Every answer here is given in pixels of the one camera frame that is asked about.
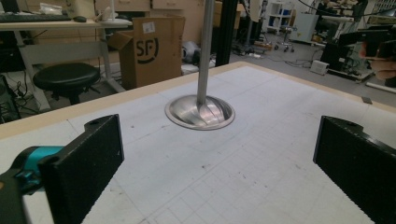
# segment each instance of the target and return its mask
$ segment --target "black vertical pole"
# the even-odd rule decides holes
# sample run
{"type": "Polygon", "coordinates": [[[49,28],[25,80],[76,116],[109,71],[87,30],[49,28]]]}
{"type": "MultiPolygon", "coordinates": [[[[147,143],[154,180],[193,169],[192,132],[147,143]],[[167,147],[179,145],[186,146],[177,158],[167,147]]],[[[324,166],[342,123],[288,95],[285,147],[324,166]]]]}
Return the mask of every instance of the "black vertical pole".
{"type": "Polygon", "coordinates": [[[237,5],[238,0],[222,1],[216,66],[227,64],[230,61],[237,5]]]}

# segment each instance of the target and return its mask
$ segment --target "black chair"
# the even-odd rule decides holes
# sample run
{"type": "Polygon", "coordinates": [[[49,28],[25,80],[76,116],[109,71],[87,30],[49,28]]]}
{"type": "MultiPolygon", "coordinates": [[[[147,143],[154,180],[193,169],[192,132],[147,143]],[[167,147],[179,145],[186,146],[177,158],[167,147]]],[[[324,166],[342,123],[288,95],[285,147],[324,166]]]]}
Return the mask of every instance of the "black chair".
{"type": "Polygon", "coordinates": [[[99,92],[92,85],[100,79],[99,68],[86,63],[63,63],[44,68],[33,77],[35,85],[44,91],[52,91],[52,98],[69,99],[71,105],[79,104],[79,95],[89,89],[99,92]]]}

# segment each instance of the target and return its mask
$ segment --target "brown box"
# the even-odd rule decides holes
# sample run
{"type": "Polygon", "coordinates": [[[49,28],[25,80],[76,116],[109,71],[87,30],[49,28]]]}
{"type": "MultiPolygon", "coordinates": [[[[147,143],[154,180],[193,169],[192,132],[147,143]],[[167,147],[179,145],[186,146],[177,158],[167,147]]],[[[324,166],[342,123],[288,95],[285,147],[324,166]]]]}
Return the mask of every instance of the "brown box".
{"type": "Polygon", "coordinates": [[[122,87],[130,90],[181,76],[184,17],[134,18],[107,44],[119,50],[122,87]]]}
{"type": "MultiPolygon", "coordinates": [[[[213,26],[215,26],[215,27],[220,27],[221,9],[222,9],[222,2],[216,1],[215,2],[215,15],[213,16],[213,26]]],[[[235,23],[233,24],[233,28],[235,30],[238,29],[238,27],[239,27],[239,21],[241,19],[242,11],[245,11],[244,6],[242,4],[238,4],[236,7],[235,23]]]]}

